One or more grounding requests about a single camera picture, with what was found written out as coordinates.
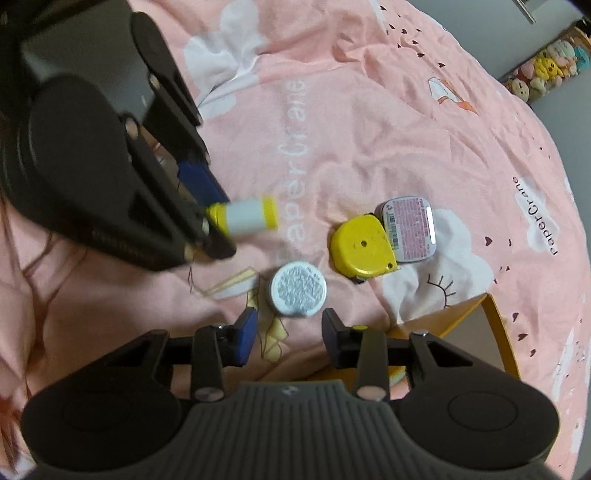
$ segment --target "yellow and white container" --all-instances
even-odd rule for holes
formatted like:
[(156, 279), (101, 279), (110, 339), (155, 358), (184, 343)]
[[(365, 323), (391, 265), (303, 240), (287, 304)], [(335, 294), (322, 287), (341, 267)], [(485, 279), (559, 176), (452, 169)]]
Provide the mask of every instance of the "yellow and white container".
[(217, 227), (231, 238), (277, 230), (279, 214), (272, 197), (245, 202), (214, 203), (207, 208)]

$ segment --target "cartoon print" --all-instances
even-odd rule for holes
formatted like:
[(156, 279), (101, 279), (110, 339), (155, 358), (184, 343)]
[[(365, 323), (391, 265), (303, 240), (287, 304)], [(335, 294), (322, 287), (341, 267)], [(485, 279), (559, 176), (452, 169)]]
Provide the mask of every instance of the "cartoon print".
[(567, 371), (569, 370), (570, 363), (573, 359), (573, 352), (574, 352), (574, 329), (570, 329), (569, 337), (566, 340), (564, 345), (564, 349), (562, 350), (562, 356), (560, 357), (560, 362), (556, 365), (556, 369), (554, 370), (553, 378), (554, 383), (552, 384), (552, 392), (550, 398), (554, 403), (558, 403), (560, 400), (560, 389), (562, 388), (562, 383), (567, 376)]
[(513, 177), (515, 200), (530, 224), (527, 230), (528, 245), (538, 253), (558, 254), (560, 227), (546, 208), (546, 196), (531, 177)]
[(451, 210), (434, 209), (433, 221), (435, 255), (381, 279), (390, 316), (398, 323), (480, 295), (495, 278), (489, 264), (472, 252), (472, 234)]
[(282, 355), (281, 343), (289, 334), (283, 320), (267, 302), (268, 279), (252, 268), (234, 275), (204, 292), (204, 295), (215, 300), (223, 300), (246, 295), (246, 306), (258, 311), (258, 334), (261, 341), (261, 358), (276, 364)]
[(228, 113), (234, 92), (258, 83), (258, 52), (267, 39), (258, 31), (259, 10), (253, 0), (234, 0), (224, 7), (220, 30), (191, 38), (184, 49), (189, 75), (199, 89), (195, 102), (204, 118)]
[(428, 285), (432, 285), (434, 287), (438, 287), (438, 288), (441, 289), (441, 291), (443, 292), (443, 297), (445, 298), (445, 304), (444, 304), (443, 307), (444, 308), (448, 308), (450, 306), (449, 303), (447, 302), (448, 299), (449, 299), (449, 297), (455, 295), (457, 292), (450, 290), (451, 286), (453, 285), (453, 280), (451, 282), (449, 282), (447, 284), (447, 286), (445, 286), (445, 288), (443, 287), (442, 283), (443, 283), (443, 275), (439, 279), (439, 282), (438, 283), (434, 283), (434, 282), (431, 281), (431, 275), (429, 275), (429, 277), (427, 278), (427, 284)]
[(431, 90), (431, 96), (440, 105), (446, 100), (451, 100), (458, 107), (478, 115), (477, 111), (474, 110), (474, 107), (469, 102), (464, 101), (464, 99), (457, 94), (457, 92), (452, 88), (447, 80), (441, 80), (432, 77), (429, 78), (428, 83), (429, 89)]

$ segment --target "metal pin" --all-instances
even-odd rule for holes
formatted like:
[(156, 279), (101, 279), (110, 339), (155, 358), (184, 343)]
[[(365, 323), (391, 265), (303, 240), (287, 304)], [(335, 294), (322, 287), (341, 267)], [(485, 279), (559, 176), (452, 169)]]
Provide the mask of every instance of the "metal pin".
[(127, 130), (127, 134), (133, 139), (137, 140), (139, 136), (139, 127), (138, 124), (135, 123), (133, 118), (128, 118), (125, 120), (125, 129)]
[(365, 385), (357, 390), (357, 396), (361, 400), (367, 401), (382, 401), (386, 398), (388, 393), (382, 388), (376, 385)]
[(154, 90), (160, 90), (160, 80), (154, 75), (153, 73), (150, 74), (150, 85), (154, 88)]
[(203, 218), (203, 221), (201, 222), (201, 229), (203, 230), (203, 234), (205, 236), (209, 235), (209, 222), (206, 218)]
[(219, 388), (215, 387), (203, 387), (199, 388), (195, 391), (195, 400), (207, 402), (207, 403), (214, 403), (223, 399), (226, 394), (220, 390)]

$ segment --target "white cloud pattern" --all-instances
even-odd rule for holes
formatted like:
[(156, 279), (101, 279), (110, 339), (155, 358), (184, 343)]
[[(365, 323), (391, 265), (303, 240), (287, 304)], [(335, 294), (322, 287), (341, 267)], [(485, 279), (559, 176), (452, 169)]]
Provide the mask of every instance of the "white cloud pattern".
[(259, 51), (267, 39), (258, 31), (259, 11), (253, 0), (234, 0), (222, 11), (220, 30), (189, 41), (184, 57), (189, 75), (199, 88), (196, 103), (204, 118), (228, 113), (235, 92), (256, 85)]
[(527, 230), (528, 245), (536, 252), (558, 253), (560, 227), (546, 208), (546, 196), (539, 190), (531, 177), (513, 177), (515, 200), (525, 219), (530, 224)]
[(554, 369), (554, 374), (552, 377), (554, 378), (554, 383), (552, 384), (552, 393), (550, 398), (554, 403), (558, 403), (560, 400), (560, 389), (562, 388), (562, 383), (569, 371), (570, 363), (573, 359), (574, 353), (574, 329), (570, 329), (569, 337), (564, 344), (564, 348), (562, 350), (562, 356), (560, 357), (560, 361), (558, 365), (556, 365), (556, 369)]
[(570, 434), (570, 453), (578, 453), (583, 442), (584, 419), (577, 419), (577, 426)]
[(423, 262), (401, 264), (398, 271), (382, 279), (384, 297), (398, 323), (480, 295), (494, 280), (489, 264), (472, 252), (472, 234), (455, 213), (433, 210), (433, 220), (435, 255)]

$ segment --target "bed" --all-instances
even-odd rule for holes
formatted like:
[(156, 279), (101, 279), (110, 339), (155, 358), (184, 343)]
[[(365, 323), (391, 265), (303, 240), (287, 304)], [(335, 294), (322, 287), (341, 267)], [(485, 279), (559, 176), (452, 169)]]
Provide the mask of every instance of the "bed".
[[(570, 478), (586, 417), (590, 267), (583, 225), (550, 135), (454, 37), (404, 0), (136, 0), (161, 27), (196, 103), (212, 170), (233, 199), (273, 195), (278, 232), (229, 261), (160, 274), (0, 210), (0, 393), (5, 476), (30, 468), (27, 398), (155, 328), (191, 335), (259, 309), (240, 380), (283, 380), (328, 362), (319, 317), (277, 317), (272, 273), (318, 266), (327, 306), (381, 329), (485, 291), (524, 381), (561, 416), (548, 465)], [(435, 256), (363, 285), (336, 274), (334, 228), (390, 198), (433, 207)], [(188, 382), (178, 369), (175, 389)]]

